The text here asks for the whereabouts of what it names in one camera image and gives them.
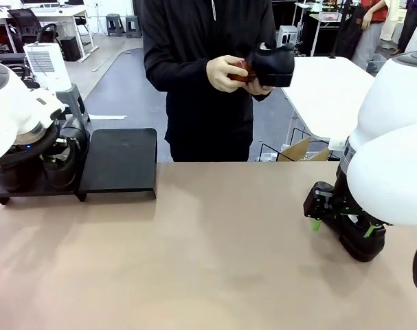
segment gray floor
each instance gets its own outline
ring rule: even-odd
[[[166,95],[156,91],[146,80],[140,39],[97,36],[100,49],[83,63],[68,63],[73,83],[85,98],[89,113],[125,115],[124,120],[94,120],[92,129],[153,127],[158,132],[158,160],[171,162],[164,141],[167,117]],[[284,144],[292,107],[280,89],[264,102],[254,102],[254,142],[250,161],[254,161],[262,142],[276,149]],[[311,148],[322,149],[322,144]]]

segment person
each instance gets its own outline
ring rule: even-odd
[[[398,48],[392,55],[399,55],[405,51],[414,31],[417,28],[417,0],[408,0],[407,14],[403,22],[401,36],[399,37]]]
[[[271,87],[234,66],[258,44],[276,46],[271,0],[148,0],[142,7],[144,67],[167,92],[166,141],[175,162],[246,162],[253,96]]]
[[[368,62],[372,60],[374,52],[381,42],[381,31],[388,15],[385,0],[361,0],[361,6],[367,10],[363,17],[361,29],[363,30],[352,62],[362,70],[367,70]]]

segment sleeve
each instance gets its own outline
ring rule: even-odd
[[[256,44],[266,43],[269,48],[277,47],[277,38],[275,37],[275,22],[272,12],[272,1],[264,0],[262,20],[260,24],[260,33]],[[254,95],[257,101],[263,101],[268,95]]]
[[[163,0],[143,1],[142,27],[146,77],[158,91],[187,91],[209,83],[208,59],[178,63],[173,58]]]

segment beige table surface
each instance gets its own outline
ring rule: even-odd
[[[363,264],[304,218],[335,169],[162,164],[156,203],[12,199],[0,330],[417,330],[417,229],[389,228]]]

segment black jacket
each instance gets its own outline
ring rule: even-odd
[[[243,134],[251,143],[251,96],[217,91],[206,65],[223,55],[246,58],[262,42],[275,47],[271,0],[143,2],[144,66],[153,86],[168,92],[167,141]]]

